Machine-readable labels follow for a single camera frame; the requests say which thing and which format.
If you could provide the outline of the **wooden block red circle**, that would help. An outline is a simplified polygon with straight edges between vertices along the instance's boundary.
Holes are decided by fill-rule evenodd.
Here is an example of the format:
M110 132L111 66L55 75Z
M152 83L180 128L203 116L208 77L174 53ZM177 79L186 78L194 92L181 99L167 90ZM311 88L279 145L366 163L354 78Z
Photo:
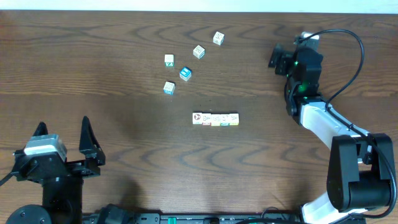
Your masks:
M192 113L192 124L202 124L203 114L202 113Z

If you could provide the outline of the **wooden block red edge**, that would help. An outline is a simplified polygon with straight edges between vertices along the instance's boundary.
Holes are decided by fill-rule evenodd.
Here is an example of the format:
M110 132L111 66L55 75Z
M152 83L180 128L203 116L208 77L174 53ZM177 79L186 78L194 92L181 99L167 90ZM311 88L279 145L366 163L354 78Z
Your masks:
M204 126L211 125L211 113L203 113L202 114L202 125L204 125Z

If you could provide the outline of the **wooden block yellow W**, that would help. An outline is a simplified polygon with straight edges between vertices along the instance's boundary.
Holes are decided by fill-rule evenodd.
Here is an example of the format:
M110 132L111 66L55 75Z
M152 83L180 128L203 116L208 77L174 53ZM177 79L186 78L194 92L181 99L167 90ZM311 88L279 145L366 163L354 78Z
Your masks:
M220 114L211 114L211 126L221 126Z

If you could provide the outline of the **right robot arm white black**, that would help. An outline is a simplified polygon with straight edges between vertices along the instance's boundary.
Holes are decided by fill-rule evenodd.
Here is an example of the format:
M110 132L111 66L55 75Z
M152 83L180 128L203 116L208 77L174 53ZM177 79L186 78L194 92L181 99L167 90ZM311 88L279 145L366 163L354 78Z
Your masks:
M306 223L360 220L375 208L392 208L397 199L392 141L350 123L318 91L323 57L314 40L293 52L273 49L269 67L285 76L284 100L289 116L330 149L326 192L301 208Z

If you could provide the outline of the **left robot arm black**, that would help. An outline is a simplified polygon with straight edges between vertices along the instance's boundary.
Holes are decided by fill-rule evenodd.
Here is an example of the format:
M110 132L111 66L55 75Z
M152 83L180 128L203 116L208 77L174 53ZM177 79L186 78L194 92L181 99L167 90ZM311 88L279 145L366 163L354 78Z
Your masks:
M11 177L42 186L42 204L26 205L10 215L8 223L81 223L82 191L86 178L101 175L106 156L95 138L90 120L83 117L79 152L85 158L67 159L67 149L58 134L49 134L40 122L23 149L13 153L14 166L1 179L4 185Z

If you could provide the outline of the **wooden block plain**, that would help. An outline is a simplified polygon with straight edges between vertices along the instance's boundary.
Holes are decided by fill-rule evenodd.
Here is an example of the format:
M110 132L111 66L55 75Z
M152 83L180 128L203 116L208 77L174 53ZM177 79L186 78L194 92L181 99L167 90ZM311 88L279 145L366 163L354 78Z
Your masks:
M230 113L229 114L229 125L237 126L239 124L239 114L238 113Z

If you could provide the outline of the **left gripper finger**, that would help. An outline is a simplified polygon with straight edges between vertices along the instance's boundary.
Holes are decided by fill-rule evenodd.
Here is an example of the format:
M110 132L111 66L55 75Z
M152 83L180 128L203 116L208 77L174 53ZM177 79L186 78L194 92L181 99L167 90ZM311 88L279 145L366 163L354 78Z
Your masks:
M33 136L45 136L48 135L47 125L44 122L40 122L33 133Z
M106 163L106 156L94 135L87 116L83 117L81 124L79 152L85 156L85 159L94 159L98 166L103 166Z

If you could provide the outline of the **wooden block green edge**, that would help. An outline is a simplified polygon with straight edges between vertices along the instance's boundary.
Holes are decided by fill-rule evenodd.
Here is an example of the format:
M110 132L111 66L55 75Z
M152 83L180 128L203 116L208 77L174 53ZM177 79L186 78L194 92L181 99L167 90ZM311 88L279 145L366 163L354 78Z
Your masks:
M220 115L220 125L221 126L229 126L229 124L230 124L229 114L221 114Z

